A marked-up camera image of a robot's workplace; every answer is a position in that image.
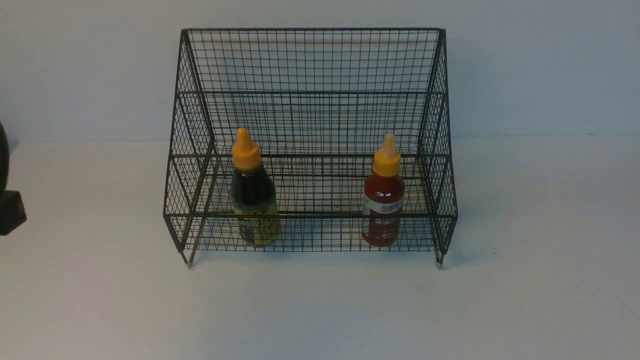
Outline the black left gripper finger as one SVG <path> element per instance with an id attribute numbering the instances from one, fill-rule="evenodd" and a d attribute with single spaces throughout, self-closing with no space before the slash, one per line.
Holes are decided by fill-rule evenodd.
<path id="1" fill-rule="evenodd" d="M 20 191 L 8 190 L 10 146 L 6 130 L 0 126 L 0 235 L 7 236 L 26 222 L 27 216 Z"/>

